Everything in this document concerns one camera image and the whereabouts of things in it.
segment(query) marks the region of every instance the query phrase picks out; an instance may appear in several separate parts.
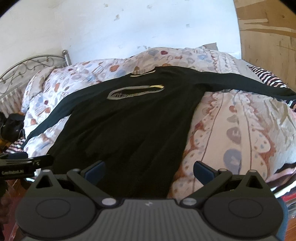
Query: wall stain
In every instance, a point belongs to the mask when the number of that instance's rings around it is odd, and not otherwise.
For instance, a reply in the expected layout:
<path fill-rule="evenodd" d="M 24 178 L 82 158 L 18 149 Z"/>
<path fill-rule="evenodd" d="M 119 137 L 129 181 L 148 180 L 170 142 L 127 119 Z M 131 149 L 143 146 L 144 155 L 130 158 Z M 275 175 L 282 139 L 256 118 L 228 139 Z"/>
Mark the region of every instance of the wall stain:
<path fill-rule="evenodd" d="M 284 46 L 281 46 L 281 45 L 277 45 L 277 46 L 282 47 L 282 48 L 285 48 L 285 49 L 290 49 L 290 50 L 296 51 L 296 49 L 291 49 L 291 48 L 284 47 Z"/>
<path fill-rule="evenodd" d="M 120 19 L 119 14 L 116 15 L 116 18 L 114 19 L 114 21 L 116 21 L 116 20 L 118 20 L 118 19 Z"/>

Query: metal bed frame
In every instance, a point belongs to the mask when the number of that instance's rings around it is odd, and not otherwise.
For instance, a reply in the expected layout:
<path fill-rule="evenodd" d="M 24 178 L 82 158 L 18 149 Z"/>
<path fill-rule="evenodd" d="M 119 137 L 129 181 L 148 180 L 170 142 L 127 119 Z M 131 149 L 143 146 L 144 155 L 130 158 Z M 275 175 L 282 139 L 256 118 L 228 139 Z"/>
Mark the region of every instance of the metal bed frame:
<path fill-rule="evenodd" d="M 30 78 L 40 69 L 45 67 L 57 66 L 60 68 L 71 65 L 71 60 L 67 50 L 62 51 L 62 55 L 42 54 L 26 58 L 11 66 L 0 76 L 0 94 L 6 94 L 11 87 L 28 82 Z"/>

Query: black mount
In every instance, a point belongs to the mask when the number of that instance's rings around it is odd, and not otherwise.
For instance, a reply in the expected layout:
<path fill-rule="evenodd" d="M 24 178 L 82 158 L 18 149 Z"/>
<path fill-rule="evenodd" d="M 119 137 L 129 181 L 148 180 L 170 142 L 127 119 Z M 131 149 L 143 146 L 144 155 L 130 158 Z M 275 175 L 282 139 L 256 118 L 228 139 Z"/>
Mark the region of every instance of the black mount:
<path fill-rule="evenodd" d="M 94 233 L 93 240 L 125 240 L 117 233 L 128 232 L 133 236 L 126 240 L 152 240 L 152 233 L 171 240 L 171 232 L 179 240 L 277 240 L 283 211 L 255 170 L 233 175 L 198 161 L 193 171 L 204 186 L 177 204 L 172 199 L 111 197 L 96 187 L 105 169 L 105 163 L 98 161 L 65 175 L 43 170 L 16 210 L 24 241 L 87 240 L 85 235 Z M 189 238 L 189 232 L 196 234 Z"/>

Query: pillow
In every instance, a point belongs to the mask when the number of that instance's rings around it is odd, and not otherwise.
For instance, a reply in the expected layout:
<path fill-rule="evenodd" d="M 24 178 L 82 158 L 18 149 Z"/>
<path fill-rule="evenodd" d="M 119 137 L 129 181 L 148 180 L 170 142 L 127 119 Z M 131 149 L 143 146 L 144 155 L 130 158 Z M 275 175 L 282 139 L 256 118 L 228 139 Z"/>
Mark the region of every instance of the pillow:
<path fill-rule="evenodd" d="M 248 68 L 249 63 L 242 60 L 242 59 L 236 59 L 233 57 L 233 61 L 235 62 L 239 72 L 241 75 L 248 77 L 250 79 L 256 80 L 260 83 L 262 83 L 262 81 L 260 80 L 260 78 L 252 71 Z"/>
<path fill-rule="evenodd" d="M 21 112 L 26 113 L 32 98 L 43 91 L 43 83 L 56 67 L 48 67 L 38 71 L 29 81 L 22 99 Z"/>
<path fill-rule="evenodd" d="M 136 60 L 133 71 L 135 75 L 151 71 L 156 66 L 180 66 L 200 72 L 240 74 L 231 55 L 207 49 L 205 46 L 195 49 L 156 47 L 132 56 L 131 59 Z"/>
<path fill-rule="evenodd" d="M 263 84 L 279 88 L 288 88 L 285 83 L 272 72 L 252 65 L 248 65 L 248 67 L 260 78 Z M 296 100 L 286 101 L 286 103 L 296 112 Z"/>

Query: wooden floor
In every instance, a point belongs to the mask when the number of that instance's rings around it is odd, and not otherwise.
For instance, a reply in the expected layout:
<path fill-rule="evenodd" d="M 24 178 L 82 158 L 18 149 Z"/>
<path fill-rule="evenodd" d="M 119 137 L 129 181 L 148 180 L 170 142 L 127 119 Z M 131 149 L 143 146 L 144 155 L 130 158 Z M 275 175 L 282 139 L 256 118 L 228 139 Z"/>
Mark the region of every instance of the wooden floor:
<path fill-rule="evenodd" d="M 234 0 L 234 4 L 242 59 L 272 71 L 296 90 L 296 15 L 279 0 Z"/>
<path fill-rule="evenodd" d="M 285 241 L 296 240 L 296 218 L 289 220 Z"/>
<path fill-rule="evenodd" d="M 3 234 L 5 237 L 5 241 L 20 241 L 22 236 L 17 233 L 18 225 L 15 223 L 15 209 L 18 203 L 21 201 L 22 197 L 25 195 L 26 190 L 22 187 L 19 180 L 11 181 L 10 184 L 13 185 L 14 189 L 13 192 L 10 192 L 10 195 L 12 197 L 12 205 L 10 207 L 9 223 L 4 225 Z"/>

